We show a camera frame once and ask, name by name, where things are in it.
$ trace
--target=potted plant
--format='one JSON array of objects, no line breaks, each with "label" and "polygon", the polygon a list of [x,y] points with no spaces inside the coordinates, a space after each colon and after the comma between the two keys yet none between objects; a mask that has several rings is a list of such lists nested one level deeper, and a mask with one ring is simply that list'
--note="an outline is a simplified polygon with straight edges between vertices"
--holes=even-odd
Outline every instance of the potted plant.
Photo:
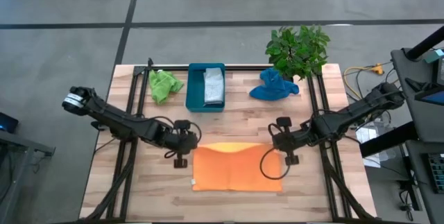
[{"label": "potted plant", "polygon": [[312,74],[321,74],[327,63],[325,47],[330,38],[321,27],[301,26],[299,33],[293,27],[281,27],[271,31],[271,41],[266,45],[265,54],[285,80],[293,82],[293,76],[300,80]]}]

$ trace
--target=wood plank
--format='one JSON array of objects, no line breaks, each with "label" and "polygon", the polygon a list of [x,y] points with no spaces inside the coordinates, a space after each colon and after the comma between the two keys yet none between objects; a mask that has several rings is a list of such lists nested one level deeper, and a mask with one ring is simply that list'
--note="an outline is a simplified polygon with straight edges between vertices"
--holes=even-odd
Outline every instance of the wood plank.
[{"label": "wood plank", "polygon": [[[132,72],[132,65],[119,65],[114,71],[108,102],[122,110],[126,107]],[[330,107],[339,109],[346,106],[348,101],[339,66],[327,64],[323,73]],[[292,129],[297,130],[299,124],[312,114],[306,81],[297,82],[299,95],[290,95],[280,101],[258,101],[249,97],[249,91],[262,83],[258,71],[227,71],[224,112],[191,113],[185,107],[187,72],[177,71],[174,74],[185,86],[177,94],[172,94],[169,102],[161,106],[153,102],[151,90],[148,89],[144,115],[162,115],[173,120],[189,119],[196,122],[203,130],[202,144],[221,141],[270,143],[271,137],[266,128],[269,123],[275,122],[277,117],[291,117]],[[100,146],[110,139],[110,133],[101,133],[97,145]],[[358,145],[347,139],[340,141],[338,145],[347,186],[366,210],[375,215]],[[91,213],[110,188],[118,147],[116,141],[94,156],[80,217]],[[296,151],[300,156],[300,164],[292,166],[288,176],[283,179],[282,193],[194,192],[191,190],[192,153],[187,156],[188,168],[174,169],[173,161],[163,158],[166,151],[144,142],[139,143],[127,221],[331,220],[317,147],[305,146]]]}]

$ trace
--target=floor tile line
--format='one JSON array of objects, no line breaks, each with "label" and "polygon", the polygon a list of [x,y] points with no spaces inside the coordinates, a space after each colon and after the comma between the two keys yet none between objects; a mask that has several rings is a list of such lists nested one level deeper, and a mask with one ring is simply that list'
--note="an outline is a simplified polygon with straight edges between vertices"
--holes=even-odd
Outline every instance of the floor tile line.
[{"label": "floor tile line", "polygon": [[128,12],[125,19],[125,25],[122,30],[119,47],[117,48],[116,58],[114,60],[114,66],[122,63],[126,42],[128,41],[128,36],[130,34],[131,22],[133,21],[134,12],[136,9],[136,3],[137,0],[130,0],[130,5],[128,7]]},{"label": "floor tile line", "polygon": [[0,24],[0,30],[123,28],[124,23]]},{"label": "floor tile line", "polygon": [[131,28],[211,28],[254,26],[381,26],[407,24],[444,24],[444,19],[372,19],[372,20],[276,20],[276,21],[177,21],[133,22]]}]

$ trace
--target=computer screen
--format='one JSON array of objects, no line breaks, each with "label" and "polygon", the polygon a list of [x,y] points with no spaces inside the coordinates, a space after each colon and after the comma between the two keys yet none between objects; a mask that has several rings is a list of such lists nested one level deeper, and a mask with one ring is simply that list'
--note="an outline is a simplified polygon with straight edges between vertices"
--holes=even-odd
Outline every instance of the computer screen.
[{"label": "computer screen", "polygon": [[444,87],[439,87],[419,93],[415,96],[415,99],[426,103],[444,105]]}]

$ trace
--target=blue plastic tray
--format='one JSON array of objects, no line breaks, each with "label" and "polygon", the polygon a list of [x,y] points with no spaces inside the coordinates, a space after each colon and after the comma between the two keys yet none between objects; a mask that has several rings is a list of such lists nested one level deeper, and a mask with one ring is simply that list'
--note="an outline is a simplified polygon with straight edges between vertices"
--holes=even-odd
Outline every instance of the blue plastic tray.
[{"label": "blue plastic tray", "polygon": [[[218,105],[203,105],[205,83],[203,73],[206,68],[221,68],[224,79],[223,103]],[[225,107],[225,65],[221,63],[192,63],[188,66],[187,99],[185,106],[190,112],[222,112]]]}]

